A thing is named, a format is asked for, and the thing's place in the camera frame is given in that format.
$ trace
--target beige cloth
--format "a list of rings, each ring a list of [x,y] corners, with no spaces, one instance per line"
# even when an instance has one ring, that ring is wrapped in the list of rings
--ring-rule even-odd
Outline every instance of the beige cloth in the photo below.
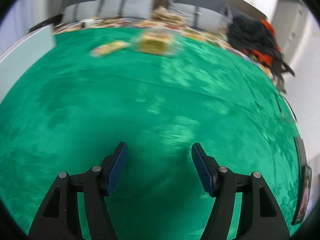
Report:
[[[151,18],[154,20],[162,21],[174,26],[184,26],[184,17],[168,11],[163,6],[159,6],[151,12]]]

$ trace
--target silver screw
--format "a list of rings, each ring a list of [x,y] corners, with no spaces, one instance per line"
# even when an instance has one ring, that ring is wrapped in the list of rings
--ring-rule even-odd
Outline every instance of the silver screw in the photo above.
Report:
[[[59,173],[59,178],[63,179],[67,176],[67,173],[65,171],[62,171]]]
[[[221,172],[227,172],[228,171],[228,168],[226,166],[220,166],[219,167],[219,171]]]
[[[257,171],[255,171],[254,173],[253,173],[253,176],[255,177],[255,178],[261,178],[261,174],[260,174],[260,172],[257,172]]]
[[[92,171],[94,171],[94,172],[101,171],[101,167],[100,167],[99,165],[94,166],[94,167],[92,168]]]

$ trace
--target green surface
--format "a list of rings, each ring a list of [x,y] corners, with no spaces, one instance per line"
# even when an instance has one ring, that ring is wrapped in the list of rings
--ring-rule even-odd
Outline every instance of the green surface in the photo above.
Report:
[[[200,142],[233,172],[260,171],[292,233],[298,131],[268,77],[230,52],[191,39],[181,41],[184,50],[174,58],[130,49],[89,55],[96,46],[129,41],[139,32],[57,35],[57,47],[0,105],[0,196],[17,223],[28,232],[60,171],[85,172],[125,141],[129,158],[106,199],[119,239],[200,239],[214,202],[191,159],[191,145]],[[228,239],[235,236],[240,204],[237,194]]]

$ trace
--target blurry food package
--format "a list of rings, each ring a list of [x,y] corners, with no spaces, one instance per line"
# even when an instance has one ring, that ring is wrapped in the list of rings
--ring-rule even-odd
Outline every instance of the blurry food package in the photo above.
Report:
[[[147,30],[138,38],[133,38],[131,48],[148,54],[173,56],[177,54],[181,46],[177,42],[176,34],[161,29]]]
[[[130,43],[124,41],[113,41],[101,46],[96,47],[91,50],[91,56],[93,57],[102,57],[104,55],[110,54],[117,50],[121,50],[130,46]]]

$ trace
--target blue gripper pad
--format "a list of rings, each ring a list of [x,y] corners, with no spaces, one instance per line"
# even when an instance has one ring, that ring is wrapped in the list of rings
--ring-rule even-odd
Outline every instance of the blue gripper pad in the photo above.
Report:
[[[128,159],[128,145],[125,143],[123,147],[120,149],[116,160],[113,163],[113,166],[108,174],[108,185],[106,189],[106,193],[110,196],[113,191],[115,191],[122,171],[124,169],[124,165]]]
[[[208,192],[210,196],[213,196],[214,189],[212,186],[212,176],[208,168],[206,167],[204,160],[202,159],[199,150],[197,149],[195,144],[193,144],[191,147],[191,157],[198,172],[198,176],[201,180],[204,191]]]

